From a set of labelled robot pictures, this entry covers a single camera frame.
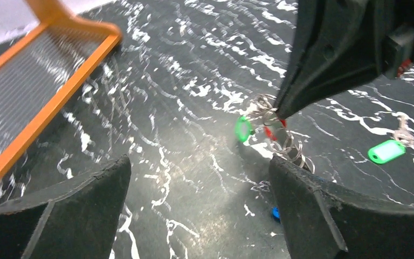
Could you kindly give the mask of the blue key tag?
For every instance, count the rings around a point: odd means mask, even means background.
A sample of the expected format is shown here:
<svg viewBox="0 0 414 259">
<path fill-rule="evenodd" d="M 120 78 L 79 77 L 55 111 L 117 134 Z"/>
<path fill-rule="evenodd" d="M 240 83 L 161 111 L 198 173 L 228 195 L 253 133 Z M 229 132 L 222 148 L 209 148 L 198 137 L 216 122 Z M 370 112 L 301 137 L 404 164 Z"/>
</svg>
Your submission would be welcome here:
<svg viewBox="0 0 414 259">
<path fill-rule="evenodd" d="M 277 207 L 272 208 L 272 216 L 276 221 L 280 222 L 280 214 Z"/>
</svg>

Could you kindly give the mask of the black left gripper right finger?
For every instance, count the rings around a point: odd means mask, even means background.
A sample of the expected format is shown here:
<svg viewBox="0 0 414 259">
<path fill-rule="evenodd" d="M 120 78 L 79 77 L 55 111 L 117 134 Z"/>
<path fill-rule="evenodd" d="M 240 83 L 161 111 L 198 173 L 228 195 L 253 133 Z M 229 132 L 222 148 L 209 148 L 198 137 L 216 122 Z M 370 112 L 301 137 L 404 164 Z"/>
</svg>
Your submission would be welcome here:
<svg viewBox="0 0 414 259">
<path fill-rule="evenodd" d="M 414 258 L 414 206 L 358 193 L 279 156 L 269 176 L 291 258 Z"/>
</svg>

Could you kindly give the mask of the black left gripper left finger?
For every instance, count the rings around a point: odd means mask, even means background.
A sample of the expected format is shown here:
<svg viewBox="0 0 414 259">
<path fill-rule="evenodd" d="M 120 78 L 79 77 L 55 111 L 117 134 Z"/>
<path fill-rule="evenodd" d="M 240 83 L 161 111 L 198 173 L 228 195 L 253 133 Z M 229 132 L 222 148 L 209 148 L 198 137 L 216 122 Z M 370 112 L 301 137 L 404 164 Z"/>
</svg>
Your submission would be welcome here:
<svg viewBox="0 0 414 259">
<path fill-rule="evenodd" d="M 0 205 L 0 258 L 108 258 L 131 163 L 123 155 Z"/>
</svg>

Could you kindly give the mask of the red key tag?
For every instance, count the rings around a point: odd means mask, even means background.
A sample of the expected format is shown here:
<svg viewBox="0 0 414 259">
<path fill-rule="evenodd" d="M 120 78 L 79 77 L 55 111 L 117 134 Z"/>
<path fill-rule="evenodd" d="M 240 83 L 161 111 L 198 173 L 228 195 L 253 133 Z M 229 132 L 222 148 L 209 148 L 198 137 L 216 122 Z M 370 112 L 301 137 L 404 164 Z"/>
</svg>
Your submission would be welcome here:
<svg viewBox="0 0 414 259">
<path fill-rule="evenodd" d="M 264 125 L 264 133 L 272 141 L 284 141 L 287 137 L 286 120 L 271 122 L 270 125 Z"/>
</svg>

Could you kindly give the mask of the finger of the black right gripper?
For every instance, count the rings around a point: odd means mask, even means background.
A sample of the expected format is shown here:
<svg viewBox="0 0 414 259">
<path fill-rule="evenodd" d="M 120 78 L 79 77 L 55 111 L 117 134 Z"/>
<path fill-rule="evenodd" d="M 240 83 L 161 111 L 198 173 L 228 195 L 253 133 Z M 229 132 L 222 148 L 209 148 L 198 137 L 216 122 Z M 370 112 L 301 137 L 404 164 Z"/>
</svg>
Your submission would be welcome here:
<svg viewBox="0 0 414 259">
<path fill-rule="evenodd" d="M 414 65 L 414 1 L 299 1 L 293 49 L 274 103 L 306 106 Z"/>
</svg>

